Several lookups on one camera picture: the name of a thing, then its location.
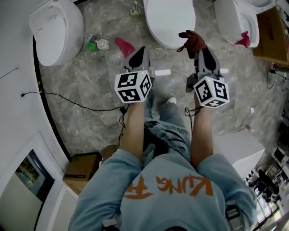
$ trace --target pink cloth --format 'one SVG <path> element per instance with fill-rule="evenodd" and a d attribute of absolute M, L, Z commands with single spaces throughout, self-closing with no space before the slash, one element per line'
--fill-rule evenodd
<path fill-rule="evenodd" d="M 135 51 L 135 48 L 133 47 L 133 45 L 131 45 L 130 43 L 122 40 L 121 38 L 116 38 L 114 40 L 116 42 L 116 44 L 119 46 L 119 49 L 122 51 L 123 55 L 125 56 L 125 59 L 132 53 Z"/>
<path fill-rule="evenodd" d="M 248 31 L 242 33 L 241 36 L 243 37 L 243 39 L 238 41 L 238 42 L 236 42 L 235 44 L 236 45 L 243 45 L 246 48 L 248 48 L 250 46 L 250 44 L 251 44 L 250 38 L 248 36 Z"/>

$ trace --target shoe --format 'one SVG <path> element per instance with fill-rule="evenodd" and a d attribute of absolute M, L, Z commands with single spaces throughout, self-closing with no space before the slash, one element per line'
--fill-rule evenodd
<path fill-rule="evenodd" d="M 177 99 L 175 97 L 170 97 L 166 103 L 174 103 L 176 104 L 177 103 Z"/>

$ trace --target brown box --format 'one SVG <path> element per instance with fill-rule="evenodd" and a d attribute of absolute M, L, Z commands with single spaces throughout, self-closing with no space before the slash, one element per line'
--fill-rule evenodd
<path fill-rule="evenodd" d="M 69 164 L 63 181 L 79 195 L 99 167 L 102 157 L 99 153 L 75 155 Z"/>
<path fill-rule="evenodd" d="M 257 15 L 260 42 L 253 54 L 262 60 L 289 65 L 285 26 L 276 7 Z"/>

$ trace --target light blue sweatshirt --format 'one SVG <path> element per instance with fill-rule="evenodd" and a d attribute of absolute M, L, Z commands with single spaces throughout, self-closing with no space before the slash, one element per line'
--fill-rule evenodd
<path fill-rule="evenodd" d="M 225 231 L 225 209 L 237 205 L 246 230 L 256 219 L 256 196 L 222 155 L 195 170 L 175 150 L 147 162 L 118 149 L 79 196 L 70 231 L 100 231 L 121 215 L 121 231 Z"/>

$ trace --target toilet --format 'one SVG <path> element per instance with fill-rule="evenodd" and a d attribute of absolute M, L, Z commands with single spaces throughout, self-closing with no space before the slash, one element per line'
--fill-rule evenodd
<path fill-rule="evenodd" d="M 235 44 L 248 31 L 250 47 L 259 44 L 257 14 L 276 5 L 276 0 L 216 0 L 214 9 L 217 24 L 223 38 Z"/>
<path fill-rule="evenodd" d="M 144 12 L 151 34 L 166 48 L 180 48 L 186 39 L 178 34 L 195 29 L 192 0 L 144 0 Z"/>
<path fill-rule="evenodd" d="M 62 65 L 77 56 L 84 40 L 84 21 L 70 0 L 49 0 L 29 18 L 36 52 L 43 66 Z"/>

